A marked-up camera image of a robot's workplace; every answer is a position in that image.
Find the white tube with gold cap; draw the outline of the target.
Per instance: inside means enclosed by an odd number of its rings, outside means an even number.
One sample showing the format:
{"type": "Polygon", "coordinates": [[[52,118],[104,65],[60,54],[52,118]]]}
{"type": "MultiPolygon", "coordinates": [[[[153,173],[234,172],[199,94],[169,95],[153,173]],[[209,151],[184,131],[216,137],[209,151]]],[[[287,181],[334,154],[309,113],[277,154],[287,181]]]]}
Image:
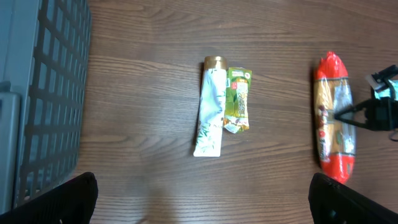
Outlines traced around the white tube with gold cap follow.
{"type": "Polygon", "coordinates": [[[207,56],[204,61],[195,157],[219,157],[226,104],[227,61],[207,56]]]}

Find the grey plastic shopping basket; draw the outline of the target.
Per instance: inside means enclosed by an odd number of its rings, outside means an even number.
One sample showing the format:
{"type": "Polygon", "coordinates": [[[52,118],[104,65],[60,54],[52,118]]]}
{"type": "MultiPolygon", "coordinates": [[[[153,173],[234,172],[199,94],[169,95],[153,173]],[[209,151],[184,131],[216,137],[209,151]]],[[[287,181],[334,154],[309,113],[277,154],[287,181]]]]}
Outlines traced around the grey plastic shopping basket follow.
{"type": "Polygon", "coordinates": [[[64,183],[80,149],[86,0],[1,0],[1,212],[64,183]]]}

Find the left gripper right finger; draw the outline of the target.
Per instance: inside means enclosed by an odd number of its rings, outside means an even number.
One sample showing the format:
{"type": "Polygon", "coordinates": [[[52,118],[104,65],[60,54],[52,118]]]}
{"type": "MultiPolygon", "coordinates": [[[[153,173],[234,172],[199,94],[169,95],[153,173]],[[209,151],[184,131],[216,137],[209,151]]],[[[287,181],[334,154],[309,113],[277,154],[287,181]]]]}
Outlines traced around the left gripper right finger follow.
{"type": "Polygon", "coordinates": [[[319,172],[313,175],[308,201],[314,224],[397,224],[395,212],[319,172]]]}

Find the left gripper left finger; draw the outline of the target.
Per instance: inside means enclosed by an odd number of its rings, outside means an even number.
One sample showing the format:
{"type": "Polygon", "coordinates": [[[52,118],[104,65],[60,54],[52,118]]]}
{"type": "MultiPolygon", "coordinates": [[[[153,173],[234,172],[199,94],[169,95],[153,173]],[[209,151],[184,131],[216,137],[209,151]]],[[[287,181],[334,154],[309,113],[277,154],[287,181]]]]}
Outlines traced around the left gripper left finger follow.
{"type": "Polygon", "coordinates": [[[92,172],[85,172],[1,215],[1,223],[89,223],[98,198],[92,172]]]}

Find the green snack packet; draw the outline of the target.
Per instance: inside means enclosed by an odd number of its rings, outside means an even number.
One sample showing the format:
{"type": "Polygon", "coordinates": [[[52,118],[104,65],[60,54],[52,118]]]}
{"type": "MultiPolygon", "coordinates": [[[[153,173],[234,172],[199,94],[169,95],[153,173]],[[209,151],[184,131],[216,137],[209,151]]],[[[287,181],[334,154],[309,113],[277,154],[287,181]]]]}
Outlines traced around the green snack packet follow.
{"type": "Polygon", "coordinates": [[[249,129],[248,93],[251,78],[251,70],[241,67],[228,69],[223,127],[233,134],[249,129]]]}

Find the orange spaghetti packet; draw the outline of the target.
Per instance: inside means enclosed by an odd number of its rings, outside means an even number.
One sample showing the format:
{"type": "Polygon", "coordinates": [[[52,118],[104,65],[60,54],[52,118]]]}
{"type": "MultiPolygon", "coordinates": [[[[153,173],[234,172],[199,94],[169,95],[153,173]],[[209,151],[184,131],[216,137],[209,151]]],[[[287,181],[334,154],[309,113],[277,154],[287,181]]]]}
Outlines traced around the orange spaghetti packet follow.
{"type": "Polygon", "coordinates": [[[317,147],[323,172],[345,184],[356,155],[356,130],[335,119],[335,113],[353,106],[348,71],[334,52],[327,52],[314,74],[314,112],[317,147]]]}

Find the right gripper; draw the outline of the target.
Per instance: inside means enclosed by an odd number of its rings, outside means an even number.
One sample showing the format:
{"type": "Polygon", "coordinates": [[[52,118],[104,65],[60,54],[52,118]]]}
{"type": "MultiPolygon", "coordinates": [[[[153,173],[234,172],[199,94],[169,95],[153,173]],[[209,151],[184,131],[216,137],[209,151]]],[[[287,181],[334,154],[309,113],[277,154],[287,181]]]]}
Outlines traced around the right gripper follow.
{"type": "Polygon", "coordinates": [[[389,97],[368,99],[335,113],[334,118],[342,123],[368,128],[371,131],[392,131],[397,129],[397,101],[389,97]],[[365,111],[364,123],[354,119],[355,114],[360,111],[365,111]]]}

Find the teal packet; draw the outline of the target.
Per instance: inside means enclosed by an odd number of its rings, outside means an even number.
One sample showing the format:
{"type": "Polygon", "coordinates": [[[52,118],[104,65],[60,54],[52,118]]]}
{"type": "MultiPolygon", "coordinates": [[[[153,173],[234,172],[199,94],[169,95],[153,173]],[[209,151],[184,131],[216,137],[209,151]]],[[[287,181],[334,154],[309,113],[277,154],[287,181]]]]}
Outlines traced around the teal packet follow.
{"type": "MultiPolygon", "coordinates": [[[[392,86],[394,87],[395,96],[396,96],[395,100],[397,100],[397,98],[398,98],[398,82],[397,82],[397,80],[391,80],[390,82],[391,82],[392,86]]],[[[374,92],[374,97],[376,99],[380,99],[380,98],[384,98],[384,97],[389,97],[390,98],[391,97],[391,91],[387,88],[387,89],[385,89],[383,91],[380,91],[380,92],[374,92]]]]}

